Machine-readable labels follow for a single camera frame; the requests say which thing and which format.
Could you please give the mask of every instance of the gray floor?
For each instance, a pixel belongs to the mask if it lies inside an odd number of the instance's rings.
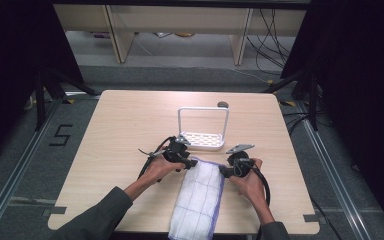
[[[220,82],[220,78],[223,78],[227,86],[217,88],[219,91],[258,92],[268,86],[269,80],[276,82],[279,79],[279,76],[258,71],[256,54],[249,44],[242,65],[235,66],[228,36],[196,34],[189,38],[181,38],[171,34],[159,38],[153,33],[139,33],[135,37],[127,61],[123,64],[116,63],[109,39],[96,39],[87,32],[67,32],[67,37],[82,73],[87,76],[86,83],[101,88],[99,90],[144,88],[147,78],[144,74],[145,68],[148,75],[157,79],[168,79],[167,81],[171,81],[178,90],[185,88],[181,86],[181,74],[185,69],[189,74],[202,77],[197,80],[198,83],[201,83],[200,80],[208,82],[212,77]],[[258,43],[255,36],[250,38]],[[290,49],[294,38],[279,40]],[[267,53],[280,61],[275,53],[270,51]],[[281,68],[267,60],[259,59],[258,64],[265,71],[277,73],[281,71]],[[179,78],[178,84],[177,79],[172,79],[172,76]],[[241,82],[235,82],[235,79],[240,79]],[[290,97],[292,85],[276,93],[279,101],[292,100]],[[208,85],[199,86],[194,86],[193,90],[215,88],[215,86],[209,88]],[[153,89],[157,90],[167,88],[166,85],[153,86]],[[0,239],[46,239],[52,234],[47,227],[48,211],[58,197],[96,103],[97,100],[76,100],[73,104],[62,104],[57,109],[55,113],[57,117],[52,120],[33,161],[0,219]],[[284,114],[298,111],[296,107],[286,105],[282,105],[281,110]],[[295,117],[285,116],[285,123]],[[376,199],[360,174],[350,168],[352,159],[329,119],[323,114],[318,115],[317,119],[319,134],[371,238],[384,239],[384,214]],[[65,129],[65,133],[71,136],[70,141],[63,147],[50,147],[51,143],[61,140],[54,137],[61,124],[73,124],[73,127]],[[19,119],[2,145],[0,191],[33,135],[34,126],[33,108]],[[350,227],[303,124],[297,125],[291,140],[310,195],[321,206],[342,239],[358,239]],[[320,211],[316,209],[316,212],[320,217],[320,232],[315,236],[292,236],[293,239],[337,239]]]

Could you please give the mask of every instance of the wooden table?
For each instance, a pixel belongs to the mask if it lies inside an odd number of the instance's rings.
[[[215,107],[220,101],[227,102],[230,111],[223,148],[190,151],[191,156],[227,164],[227,150],[239,143],[255,144],[247,153],[263,159],[275,219],[290,234],[316,234],[318,222],[304,220],[304,215],[315,213],[278,102],[271,94],[254,93],[105,91],[56,202],[66,211],[52,214],[49,227],[58,229],[114,186],[124,189],[135,181],[147,157],[138,148],[151,152],[168,136],[177,135],[180,107]],[[222,128],[224,119],[204,124],[208,116],[189,117],[188,127],[204,133]],[[145,191],[116,231],[168,232],[184,174],[170,173]],[[226,180],[215,233],[255,234],[258,226],[251,204]]]

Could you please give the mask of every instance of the cable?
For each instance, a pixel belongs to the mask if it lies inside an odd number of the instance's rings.
[[[332,228],[333,232],[335,233],[336,237],[339,239],[339,240],[342,240],[342,237],[339,235],[338,231],[336,230],[336,228],[333,226],[333,224],[329,221],[329,219],[327,218],[326,214],[324,213],[324,211],[322,210],[322,208],[319,206],[319,204],[317,204],[317,202],[314,200],[314,198],[310,195],[310,199],[311,199],[311,202],[314,203],[314,205],[316,205],[317,209],[319,209],[320,213],[323,215],[323,217],[326,219],[326,222],[329,224],[330,228]]]
[[[269,183],[267,182],[267,179],[264,177],[263,173],[261,173],[260,169],[255,165],[255,168],[251,168],[260,178],[261,182],[263,182],[263,186],[266,192],[266,202],[267,205],[270,206],[270,188],[269,188]]]
[[[285,114],[282,114],[282,116],[286,117],[286,116],[302,115],[302,114],[308,114],[308,113],[285,113]]]
[[[242,175],[242,169],[239,167],[239,164],[237,161],[233,162],[233,174],[235,176],[241,176]]]
[[[292,125],[292,127],[288,130],[289,136],[292,135],[292,132],[294,131],[295,127],[296,127],[300,122],[302,122],[302,120],[308,118],[308,116],[309,116],[309,114],[306,114],[305,116],[299,117],[299,118],[297,118],[297,119],[294,120],[294,121],[296,121],[296,122],[295,122],[295,123]]]
[[[289,121],[289,122],[286,123],[286,126],[288,126],[289,124],[291,124],[291,123],[297,121],[297,120],[300,119],[300,118],[301,118],[301,117],[297,117],[297,118],[292,119],[291,121]]]
[[[270,26],[268,25],[268,23],[267,23],[267,21],[266,21],[266,19],[264,17],[262,9],[260,9],[260,15],[261,15],[261,17],[262,17],[262,19],[264,21],[264,24],[266,25],[267,34],[266,34],[266,37],[264,38],[263,41],[261,41],[260,38],[258,38],[258,39],[260,40],[262,45],[264,45],[268,50],[270,50],[272,52],[275,52],[275,53],[278,53],[280,55],[280,58],[282,59],[283,63],[286,63],[285,57],[288,57],[288,55],[285,55],[280,48],[284,49],[288,53],[290,53],[290,51],[288,51],[285,47],[283,47],[283,45],[277,39],[277,30],[276,30],[276,23],[275,23],[276,10],[272,9],[272,20],[271,20]],[[265,45],[265,41],[266,41],[266,39],[267,39],[267,37],[269,35],[271,36],[271,38],[272,38],[274,44],[276,45],[278,51],[275,51],[275,50],[273,50],[273,49],[271,49],[271,48],[269,48],[269,47],[267,47]]]
[[[152,153],[156,153],[156,152],[158,152],[158,150],[160,150],[160,149],[164,146],[164,144],[165,144],[167,141],[169,141],[170,139],[172,139],[172,138],[173,138],[173,137],[168,137],[168,138],[166,138],[163,142],[161,142],[160,145],[158,145],[157,149],[156,149],[154,152],[152,152]],[[152,160],[155,159],[155,156],[152,156],[152,155],[151,155],[152,153],[148,154],[149,157],[148,157],[148,159],[146,160],[145,164],[143,165],[142,170],[141,170],[140,173],[139,173],[138,179],[139,179],[140,177],[142,177],[142,175],[145,173],[146,169],[148,169],[149,165],[151,164]]]
[[[251,46],[254,48],[254,50],[260,54],[261,56],[265,57],[267,60],[269,60],[270,62],[274,63],[275,65],[277,65],[278,67],[280,68],[283,68],[284,65],[278,61],[276,61],[274,58],[270,57],[269,55],[267,55],[266,53],[262,52],[259,48],[257,48],[254,43],[249,39],[249,37],[246,37],[248,42],[251,44]]]
[[[259,54],[257,53],[257,55],[255,56],[255,65],[257,66],[258,70],[260,70],[263,73],[267,73],[267,74],[271,74],[271,75],[275,75],[275,76],[280,76],[280,73],[267,72],[267,71],[261,69],[260,65],[258,65],[258,55]]]

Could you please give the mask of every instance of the sleeve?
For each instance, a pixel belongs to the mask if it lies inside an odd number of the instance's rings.
[[[98,204],[59,228],[50,239],[109,239],[132,205],[130,197],[114,187]]]
[[[260,226],[261,238],[258,240],[288,240],[289,235],[282,222],[272,222]]]

